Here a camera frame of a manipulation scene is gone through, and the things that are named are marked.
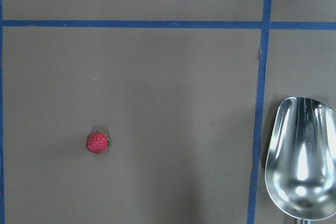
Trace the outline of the red strawberry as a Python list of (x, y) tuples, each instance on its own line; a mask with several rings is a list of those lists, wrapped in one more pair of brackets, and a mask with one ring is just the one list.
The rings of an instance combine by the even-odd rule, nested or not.
[(86, 149), (94, 154), (105, 152), (111, 145), (111, 138), (103, 131), (96, 130), (87, 136)]

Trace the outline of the metal scoop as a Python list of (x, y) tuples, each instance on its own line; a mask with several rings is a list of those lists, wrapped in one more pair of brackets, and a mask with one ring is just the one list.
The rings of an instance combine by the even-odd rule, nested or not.
[(265, 183), (273, 203), (299, 223), (335, 215), (335, 109), (312, 98), (281, 102)]

